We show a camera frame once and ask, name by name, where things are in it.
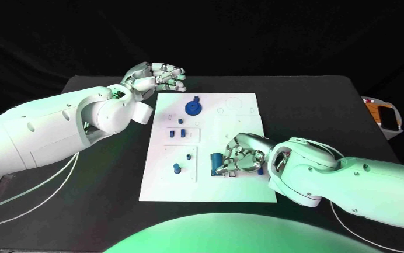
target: blue object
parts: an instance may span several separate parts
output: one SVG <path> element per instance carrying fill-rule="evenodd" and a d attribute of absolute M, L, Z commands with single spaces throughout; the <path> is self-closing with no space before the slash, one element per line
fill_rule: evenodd
<path fill-rule="evenodd" d="M 202 111 L 202 106 L 199 103 L 199 97 L 194 98 L 194 101 L 188 102 L 185 105 L 185 111 L 191 116 L 196 116 Z"/>
<path fill-rule="evenodd" d="M 224 174 L 217 173 L 217 168 L 224 165 L 224 155 L 221 153 L 211 154 L 212 160 L 212 176 L 225 176 Z"/>
<path fill-rule="evenodd" d="M 175 164 L 175 173 L 179 174 L 181 173 L 181 167 L 179 164 Z"/>

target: white panel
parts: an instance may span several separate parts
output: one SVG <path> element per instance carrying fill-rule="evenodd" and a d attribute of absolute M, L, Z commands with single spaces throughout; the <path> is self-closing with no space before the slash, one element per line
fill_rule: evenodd
<path fill-rule="evenodd" d="M 189 116 L 185 105 L 195 96 L 201 100 L 202 112 Z M 199 131 L 198 141 L 186 142 L 189 140 L 181 138 L 182 128 L 188 132 Z M 257 172 L 237 172 L 235 178 L 211 176 L 211 154 L 224 153 L 227 143 L 240 132 L 264 135 L 254 93 L 160 93 L 139 200 L 276 202 L 266 165 L 263 176 Z M 188 162 L 186 154 L 194 148 L 198 161 Z M 183 165 L 181 174 L 175 174 L 175 163 Z"/>

